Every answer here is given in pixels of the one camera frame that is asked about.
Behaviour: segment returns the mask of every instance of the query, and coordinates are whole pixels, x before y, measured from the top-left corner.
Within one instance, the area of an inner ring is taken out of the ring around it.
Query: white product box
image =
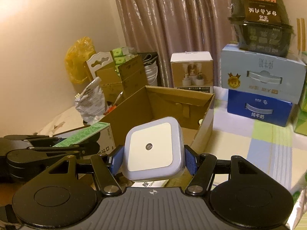
[[[221,53],[221,72],[223,88],[297,104],[306,65],[299,59],[249,52],[228,44]]]
[[[173,53],[175,88],[213,93],[213,60],[209,52]]]

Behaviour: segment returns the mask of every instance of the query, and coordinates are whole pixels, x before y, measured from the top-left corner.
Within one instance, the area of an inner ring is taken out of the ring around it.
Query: gold medal logo
[[[229,79],[228,79],[228,85],[231,87],[231,88],[238,88],[241,84],[239,78],[241,77],[241,75],[239,75],[237,73],[236,76],[233,76],[232,73],[228,73],[229,75]]]

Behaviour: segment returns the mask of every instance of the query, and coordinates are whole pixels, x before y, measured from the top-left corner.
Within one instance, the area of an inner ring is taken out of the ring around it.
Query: brown curtain
[[[162,86],[172,87],[174,52],[210,51],[219,85],[221,49],[234,40],[230,0],[116,0],[125,40],[139,52],[157,51]]]

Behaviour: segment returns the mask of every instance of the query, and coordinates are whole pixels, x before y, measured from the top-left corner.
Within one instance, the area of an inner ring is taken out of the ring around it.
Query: plastic bag
[[[100,82],[99,77],[94,79],[75,99],[76,110],[80,112],[83,120],[90,125],[102,119],[106,111],[106,101]]]
[[[85,36],[71,46],[65,56],[65,67],[72,83],[82,84],[87,80],[86,61],[95,54],[93,41]]]

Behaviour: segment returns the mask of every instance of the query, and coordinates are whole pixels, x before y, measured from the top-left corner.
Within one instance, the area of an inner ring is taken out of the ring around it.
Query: box handle slot
[[[269,109],[259,109],[257,107],[251,106],[250,104],[246,103],[245,108],[250,110],[251,112],[254,113],[260,113],[260,114],[273,114],[273,110]]]
[[[270,75],[268,71],[261,71],[260,73],[248,71],[247,77],[258,80],[262,83],[281,84],[282,82],[282,77]]]

